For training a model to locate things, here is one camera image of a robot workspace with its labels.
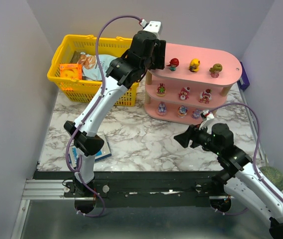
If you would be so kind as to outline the red yellow mushroom toy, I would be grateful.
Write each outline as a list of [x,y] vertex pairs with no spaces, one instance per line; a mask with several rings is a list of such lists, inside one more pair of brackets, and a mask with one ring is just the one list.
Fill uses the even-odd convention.
[[176,71],[177,67],[179,66],[180,62],[178,60],[178,58],[172,58],[168,65],[166,65],[170,71],[174,72]]

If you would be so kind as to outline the small purple bunny toy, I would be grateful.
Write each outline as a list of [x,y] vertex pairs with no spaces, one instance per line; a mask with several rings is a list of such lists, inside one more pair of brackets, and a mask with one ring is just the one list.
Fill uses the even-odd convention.
[[201,117],[201,110],[200,109],[196,109],[192,112],[191,117],[195,120],[199,119]]

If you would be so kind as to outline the purple bunny cup toy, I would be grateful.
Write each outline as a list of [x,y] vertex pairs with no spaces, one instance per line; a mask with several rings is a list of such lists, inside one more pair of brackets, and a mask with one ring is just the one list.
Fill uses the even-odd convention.
[[178,108],[178,117],[184,118],[188,113],[188,108],[186,106],[180,106]]

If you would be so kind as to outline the yellow duck toy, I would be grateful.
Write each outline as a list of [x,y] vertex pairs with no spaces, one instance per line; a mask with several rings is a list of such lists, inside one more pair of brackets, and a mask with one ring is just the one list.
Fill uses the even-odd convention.
[[197,58],[194,58],[191,60],[190,64],[189,64],[189,70],[191,72],[198,72],[199,71],[199,66],[200,66],[200,60]]

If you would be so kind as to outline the strawberry tart toy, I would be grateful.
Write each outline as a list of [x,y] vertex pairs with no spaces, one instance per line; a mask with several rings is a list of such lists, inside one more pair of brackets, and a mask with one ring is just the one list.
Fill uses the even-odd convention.
[[166,94],[166,86],[164,83],[160,83],[157,87],[156,95],[159,97],[164,97]]

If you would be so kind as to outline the purple bunny donut toy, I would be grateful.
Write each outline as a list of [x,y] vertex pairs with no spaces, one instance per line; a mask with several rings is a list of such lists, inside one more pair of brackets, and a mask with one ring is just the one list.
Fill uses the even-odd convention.
[[159,116],[165,116],[167,114],[167,106],[165,102],[160,102],[157,109],[157,114]]

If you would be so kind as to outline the pink strawberry bear toy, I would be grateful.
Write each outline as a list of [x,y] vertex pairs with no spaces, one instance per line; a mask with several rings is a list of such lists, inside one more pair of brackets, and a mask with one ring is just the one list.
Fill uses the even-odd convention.
[[199,102],[209,104],[211,100],[211,89],[206,89],[205,91],[200,93]]

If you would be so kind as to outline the olive brown round toy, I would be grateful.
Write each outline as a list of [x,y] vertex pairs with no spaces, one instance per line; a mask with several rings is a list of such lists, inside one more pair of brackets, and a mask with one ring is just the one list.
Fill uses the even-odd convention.
[[210,76],[212,78],[218,78],[219,77],[219,73],[222,71],[223,67],[221,64],[219,63],[216,63],[214,64],[210,69],[209,69],[209,72],[210,72]]

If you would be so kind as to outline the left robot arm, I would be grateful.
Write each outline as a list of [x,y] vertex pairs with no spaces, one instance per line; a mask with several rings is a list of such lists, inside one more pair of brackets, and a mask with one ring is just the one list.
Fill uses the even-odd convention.
[[76,168],[69,167],[82,184],[94,179],[94,160],[104,141],[97,131],[113,105],[142,80],[148,70],[164,69],[166,42],[159,32],[141,30],[137,32],[121,57],[111,61],[102,85],[85,110],[74,120],[64,124],[79,156]]

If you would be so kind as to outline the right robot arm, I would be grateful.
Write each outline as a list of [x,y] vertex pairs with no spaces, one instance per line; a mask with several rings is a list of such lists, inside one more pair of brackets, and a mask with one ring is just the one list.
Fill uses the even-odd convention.
[[223,169],[212,180],[261,219],[272,238],[283,239],[283,193],[253,166],[246,152],[234,145],[228,125],[217,123],[211,133],[190,125],[184,133],[174,136],[174,140],[184,148],[201,146],[215,153]]

